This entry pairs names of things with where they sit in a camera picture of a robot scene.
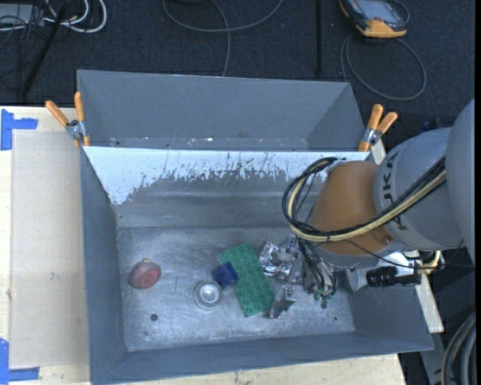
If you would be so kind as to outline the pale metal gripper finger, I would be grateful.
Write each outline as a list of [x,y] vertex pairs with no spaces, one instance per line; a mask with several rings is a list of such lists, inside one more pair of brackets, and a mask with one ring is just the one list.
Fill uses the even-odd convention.
[[267,241],[262,246],[259,262],[267,276],[287,278],[292,269],[292,252]]
[[282,313],[289,310],[295,301],[296,298],[293,295],[293,287],[281,286],[275,293],[271,306],[265,312],[265,317],[279,318]]

